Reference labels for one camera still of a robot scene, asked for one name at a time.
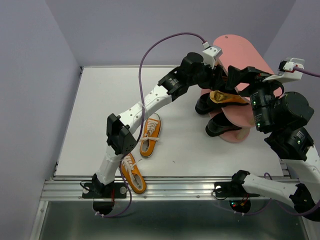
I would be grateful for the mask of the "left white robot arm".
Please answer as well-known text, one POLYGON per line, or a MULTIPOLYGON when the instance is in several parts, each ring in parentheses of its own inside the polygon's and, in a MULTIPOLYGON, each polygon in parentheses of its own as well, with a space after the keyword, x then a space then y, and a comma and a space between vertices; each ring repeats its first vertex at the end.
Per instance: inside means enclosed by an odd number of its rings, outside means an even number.
POLYGON ((209 88, 221 79, 220 69, 216 67, 222 50, 210 46, 202 54, 190 52, 181 64, 167 73, 156 86, 138 102, 119 115, 110 114, 106 121, 107 147, 101 166, 92 177, 94 191, 100 197, 111 193, 118 164, 137 145, 134 133, 144 122, 145 114, 152 115, 162 107, 184 95, 194 85, 209 88))

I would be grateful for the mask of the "gold loafer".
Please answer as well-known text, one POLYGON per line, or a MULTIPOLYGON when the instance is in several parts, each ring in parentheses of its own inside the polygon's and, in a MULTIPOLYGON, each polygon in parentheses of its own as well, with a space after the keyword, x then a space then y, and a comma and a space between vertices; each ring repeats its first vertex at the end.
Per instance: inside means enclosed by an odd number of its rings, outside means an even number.
POLYGON ((215 104, 234 104, 247 105, 248 103, 237 94, 222 92, 219 90, 211 91, 209 99, 215 104))

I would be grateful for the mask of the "black loafer back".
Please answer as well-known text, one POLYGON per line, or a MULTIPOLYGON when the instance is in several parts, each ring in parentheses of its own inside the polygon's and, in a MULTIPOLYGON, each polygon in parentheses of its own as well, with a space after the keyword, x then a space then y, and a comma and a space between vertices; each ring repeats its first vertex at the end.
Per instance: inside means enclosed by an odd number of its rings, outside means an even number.
POLYGON ((206 127, 205 127, 205 132, 207 135, 210 137, 217 137, 220 136, 226 132, 230 131, 238 131, 241 130, 242 128, 239 126, 236 126, 232 122, 230 122, 225 114, 223 112, 215 115, 213 118, 211 118, 206 127))

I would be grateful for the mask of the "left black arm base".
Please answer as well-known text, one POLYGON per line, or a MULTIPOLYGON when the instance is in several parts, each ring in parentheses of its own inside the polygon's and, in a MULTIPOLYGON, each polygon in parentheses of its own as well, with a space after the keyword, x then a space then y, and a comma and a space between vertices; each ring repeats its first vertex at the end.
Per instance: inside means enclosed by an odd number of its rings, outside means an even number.
POLYGON ((115 182, 104 185, 96 174, 89 181, 81 181, 83 199, 125 199, 127 188, 124 182, 115 182))

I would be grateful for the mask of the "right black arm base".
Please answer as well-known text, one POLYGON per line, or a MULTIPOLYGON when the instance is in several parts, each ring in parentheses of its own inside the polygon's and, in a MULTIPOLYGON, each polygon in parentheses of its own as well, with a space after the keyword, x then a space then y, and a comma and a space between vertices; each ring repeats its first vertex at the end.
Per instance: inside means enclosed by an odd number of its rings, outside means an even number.
POLYGON ((246 170, 239 170, 232 177, 231 181, 217 181, 214 183, 212 193, 219 200, 226 198, 259 197, 259 194, 248 193, 243 187, 245 177, 250 173, 246 170))

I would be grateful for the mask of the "black loafer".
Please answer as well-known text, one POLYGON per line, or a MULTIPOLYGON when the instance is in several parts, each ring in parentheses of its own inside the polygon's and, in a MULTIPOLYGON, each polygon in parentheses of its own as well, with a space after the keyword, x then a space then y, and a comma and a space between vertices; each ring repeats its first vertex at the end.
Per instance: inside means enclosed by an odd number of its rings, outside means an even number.
POLYGON ((239 126, 236 126, 232 122, 230 122, 225 114, 223 112, 215 115, 213 118, 211 118, 206 127, 205 127, 205 132, 207 135, 210 137, 217 137, 220 136, 226 132, 230 131, 238 131, 241 130, 242 128, 239 126))
POLYGON ((214 110, 216 110, 218 107, 214 104, 208 104, 207 100, 210 100, 210 93, 205 93, 200 96, 200 98, 197 100, 195 105, 195 111, 199 115, 205 115, 208 114, 214 110))

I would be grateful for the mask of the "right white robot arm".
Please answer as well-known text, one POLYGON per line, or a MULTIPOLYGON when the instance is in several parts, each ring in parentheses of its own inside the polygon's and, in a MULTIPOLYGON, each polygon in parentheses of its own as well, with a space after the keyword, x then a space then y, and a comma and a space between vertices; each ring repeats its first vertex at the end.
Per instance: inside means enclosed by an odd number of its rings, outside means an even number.
POLYGON ((290 185, 239 170, 231 178, 230 189, 235 195, 247 193, 271 198, 292 207, 296 216, 317 222, 320 219, 320 157, 305 128, 314 109, 298 92, 274 94, 275 90, 283 89, 284 83, 299 81, 305 73, 301 64, 292 61, 283 61, 277 75, 252 66, 228 67, 226 88, 246 84, 239 95, 250 99, 256 129, 267 134, 265 142, 299 175, 299 183, 290 185))

